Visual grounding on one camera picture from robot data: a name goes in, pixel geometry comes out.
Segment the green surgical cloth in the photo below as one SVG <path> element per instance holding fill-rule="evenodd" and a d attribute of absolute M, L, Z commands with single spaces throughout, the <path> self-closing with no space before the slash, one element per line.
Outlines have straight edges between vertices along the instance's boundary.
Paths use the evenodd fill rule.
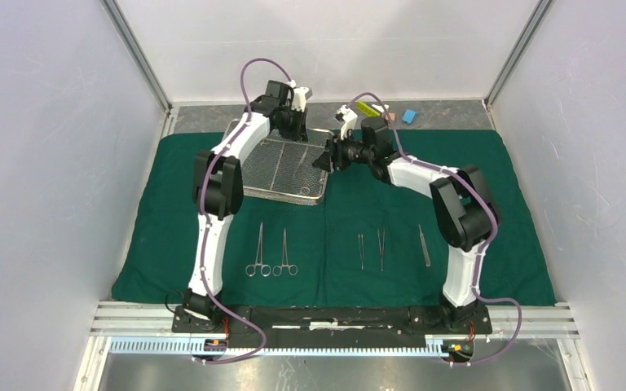
<path fill-rule="evenodd" d="M 476 165 L 487 180 L 503 221 L 487 250 L 480 279 L 484 297 L 512 297 L 522 305 L 556 302 L 531 212 L 512 161 L 492 130 L 403 130 L 404 150 L 438 165 Z M 117 301 L 160 304 L 187 289 L 196 257 L 198 222 L 192 201 L 193 161 L 220 134 L 163 138 L 139 202 L 125 264 L 112 286 Z M 264 261 L 281 261 L 283 229 L 298 274 L 248 277 L 263 223 Z M 425 266 L 417 225 L 430 253 Z M 386 231 L 380 270 L 377 229 Z M 365 270 L 358 234 L 364 235 Z M 427 197 L 376 180 L 365 165 L 332 174 L 315 206 L 246 198 L 228 232 L 223 260 L 224 305 L 409 306 L 435 305 L 447 273 L 447 245 Z"/>

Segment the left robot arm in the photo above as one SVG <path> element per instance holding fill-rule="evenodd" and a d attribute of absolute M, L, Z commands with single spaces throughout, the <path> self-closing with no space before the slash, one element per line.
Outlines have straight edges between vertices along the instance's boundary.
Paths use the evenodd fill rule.
<path fill-rule="evenodd" d="M 223 287 L 223 256 L 234 216 L 244 199 L 242 163 L 273 130 L 293 141 L 305 141 L 306 104 L 312 91 L 295 81 L 269 81 L 264 94 L 247 101 L 236 127 L 210 150 L 194 159 L 192 198 L 199 233 L 196 260 L 178 318 L 213 332 L 223 323 L 217 305 Z"/>

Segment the metal mesh instrument tray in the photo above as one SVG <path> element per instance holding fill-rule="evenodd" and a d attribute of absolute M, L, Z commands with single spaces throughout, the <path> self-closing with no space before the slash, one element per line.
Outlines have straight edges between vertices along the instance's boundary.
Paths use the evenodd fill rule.
<path fill-rule="evenodd" d="M 243 196 L 315 206 L 324 198 L 328 173 L 312 167 L 311 163 L 322 154 L 332 135 L 329 130 L 312 129 L 307 131 L 307 142 L 295 142 L 272 130 L 267 117 L 244 114 L 210 151 L 238 160 L 240 173 L 236 187 Z M 308 154 L 298 177 L 293 178 L 293 171 L 307 147 Z M 311 194 L 300 195 L 302 187 L 309 187 Z"/>

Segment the steel scalpel handle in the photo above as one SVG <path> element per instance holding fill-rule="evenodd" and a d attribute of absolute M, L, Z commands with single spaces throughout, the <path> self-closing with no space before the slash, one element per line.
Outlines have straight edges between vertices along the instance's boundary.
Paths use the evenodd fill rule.
<path fill-rule="evenodd" d="M 304 150 L 304 152 L 302 153 L 301 158 L 299 159 L 299 162 L 296 165 L 296 168 L 293 171 L 293 178 L 297 178 L 298 177 L 298 171 L 299 169 L 302 167 L 303 162 L 305 161 L 306 157 L 308 154 L 308 147 Z"/>

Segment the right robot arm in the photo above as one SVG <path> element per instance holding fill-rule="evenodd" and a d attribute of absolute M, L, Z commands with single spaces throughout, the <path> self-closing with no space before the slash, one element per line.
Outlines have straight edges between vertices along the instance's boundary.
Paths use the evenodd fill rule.
<path fill-rule="evenodd" d="M 447 277 L 435 322 L 448 332 L 461 331 L 476 314 L 483 260 L 499 226 L 500 212 L 482 171 L 475 165 L 433 165 L 404 154 L 383 117 L 363 119 L 361 139 L 352 136 L 359 121 L 354 112 L 343 107 L 335 119 L 340 133 L 326 142 L 313 167 L 332 173 L 352 163 L 364 164 L 375 179 L 432 200 L 448 245 Z"/>

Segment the blue small block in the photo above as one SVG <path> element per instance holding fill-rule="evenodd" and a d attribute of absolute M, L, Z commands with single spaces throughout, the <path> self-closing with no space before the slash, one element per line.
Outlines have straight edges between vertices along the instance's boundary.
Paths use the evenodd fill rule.
<path fill-rule="evenodd" d="M 406 109 L 402 116 L 402 122 L 406 125 L 411 125 L 417 117 L 417 112 L 412 109 Z"/>

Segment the steel forceps with ring handles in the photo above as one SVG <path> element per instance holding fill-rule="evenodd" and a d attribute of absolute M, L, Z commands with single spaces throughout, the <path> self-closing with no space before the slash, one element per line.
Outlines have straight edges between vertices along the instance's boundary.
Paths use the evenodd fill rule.
<path fill-rule="evenodd" d="M 254 261 L 245 267 L 245 273 L 248 277 L 254 277 L 255 275 L 261 275 L 262 277 L 268 277 L 271 275 L 271 266 L 264 261 L 263 253 L 263 223 L 261 222 L 258 228 L 258 243 Z"/>

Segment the pointed steel tweezers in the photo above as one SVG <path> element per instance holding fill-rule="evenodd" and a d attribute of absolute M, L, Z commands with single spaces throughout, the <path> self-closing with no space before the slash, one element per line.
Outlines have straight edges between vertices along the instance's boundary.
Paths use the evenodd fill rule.
<path fill-rule="evenodd" d="M 386 250 L 386 231 L 385 229 L 377 229 L 378 252 L 380 259 L 381 272 L 385 269 L 385 250 Z"/>

